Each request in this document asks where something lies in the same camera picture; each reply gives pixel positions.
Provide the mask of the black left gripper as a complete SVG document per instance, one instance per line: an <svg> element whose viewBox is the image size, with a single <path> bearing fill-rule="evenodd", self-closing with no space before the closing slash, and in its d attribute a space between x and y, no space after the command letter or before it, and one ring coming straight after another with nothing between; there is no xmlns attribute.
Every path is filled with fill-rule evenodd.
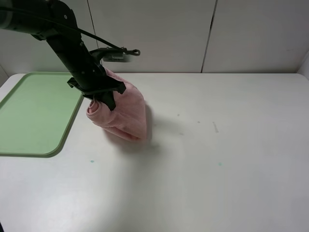
<svg viewBox="0 0 309 232"><path fill-rule="evenodd" d="M47 41L71 73L70 87L96 99L113 111L116 107L113 92L123 94L125 83L115 81L87 50L72 9L59 0L2 0L1 29L32 35Z"/></svg>

